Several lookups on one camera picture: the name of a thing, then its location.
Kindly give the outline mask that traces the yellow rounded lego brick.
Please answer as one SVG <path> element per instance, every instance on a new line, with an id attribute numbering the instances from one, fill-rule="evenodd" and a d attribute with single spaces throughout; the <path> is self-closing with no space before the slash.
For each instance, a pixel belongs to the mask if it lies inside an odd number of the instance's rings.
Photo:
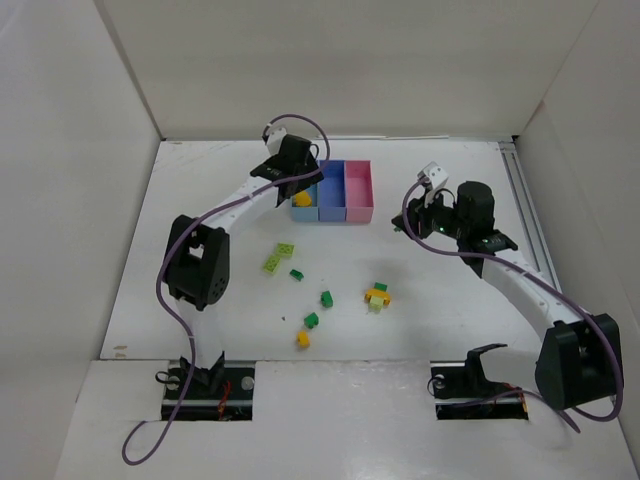
<path id="1" fill-rule="evenodd" d="M 301 191 L 294 195 L 293 203 L 299 208 L 308 208 L 313 205 L 313 199 L 307 191 Z"/>

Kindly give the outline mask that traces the yellow arch lego brick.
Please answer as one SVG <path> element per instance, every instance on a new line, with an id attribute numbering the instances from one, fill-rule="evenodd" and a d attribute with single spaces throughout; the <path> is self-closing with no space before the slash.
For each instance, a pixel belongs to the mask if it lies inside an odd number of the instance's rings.
<path id="1" fill-rule="evenodd" d="M 365 301 L 369 304 L 388 306 L 391 303 L 391 296 L 384 290 L 371 288 L 365 293 Z"/>

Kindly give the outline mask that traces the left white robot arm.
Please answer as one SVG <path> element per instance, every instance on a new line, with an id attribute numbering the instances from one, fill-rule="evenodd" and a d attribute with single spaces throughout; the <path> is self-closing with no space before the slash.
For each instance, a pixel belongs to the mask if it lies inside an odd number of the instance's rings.
<path id="1" fill-rule="evenodd" d="M 169 306 L 161 290 L 201 312 L 216 304 L 230 282 L 231 240 L 263 214 L 324 179 L 312 153 L 314 144 L 281 128 L 265 134 L 268 158 L 250 171 L 241 186 L 211 210 L 197 216 L 178 216 L 172 223 L 166 252 L 156 280 L 161 307 L 183 328 L 189 357 L 180 359 L 180 395 L 194 385 L 216 393 L 224 367 L 220 362 L 197 366 L 199 348 L 192 322 Z"/>

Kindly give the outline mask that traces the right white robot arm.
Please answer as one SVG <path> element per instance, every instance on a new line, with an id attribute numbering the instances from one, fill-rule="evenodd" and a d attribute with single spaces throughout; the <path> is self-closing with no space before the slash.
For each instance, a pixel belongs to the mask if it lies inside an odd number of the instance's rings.
<path id="1" fill-rule="evenodd" d="M 452 256 L 527 320 L 542 341 L 534 377 L 543 400 L 556 411 L 572 409 L 592 421 L 616 419 L 624 393 L 617 322 L 608 314 L 587 312 L 531 267 L 518 245 L 496 229 L 488 185 L 462 183 L 452 205 L 426 181 L 413 186 L 423 188 L 423 195 L 407 192 L 393 225 L 419 246 L 433 233 L 454 239 Z"/>

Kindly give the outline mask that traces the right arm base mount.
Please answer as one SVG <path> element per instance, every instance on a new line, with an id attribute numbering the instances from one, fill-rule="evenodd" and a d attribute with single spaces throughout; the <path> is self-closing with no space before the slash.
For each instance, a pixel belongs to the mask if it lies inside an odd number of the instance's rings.
<path id="1" fill-rule="evenodd" d="M 493 343 L 467 352 L 464 360 L 431 361 L 427 391 L 440 421 L 528 420 L 524 395 L 505 382 L 489 380 L 481 356 L 506 344 Z"/>

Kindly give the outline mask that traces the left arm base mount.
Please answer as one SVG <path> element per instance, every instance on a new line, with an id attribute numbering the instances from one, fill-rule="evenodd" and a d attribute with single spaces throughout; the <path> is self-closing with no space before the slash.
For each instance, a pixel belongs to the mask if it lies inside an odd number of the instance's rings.
<path id="1" fill-rule="evenodd" d="M 163 386 L 164 421 L 178 403 L 189 367 L 188 360 L 181 358 L 155 374 L 155 381 Z M 175 421 L 251 421 L 255 376 L 255 362 L 227 361 L 223 355 L 209 369 L 196 367 Z"/>

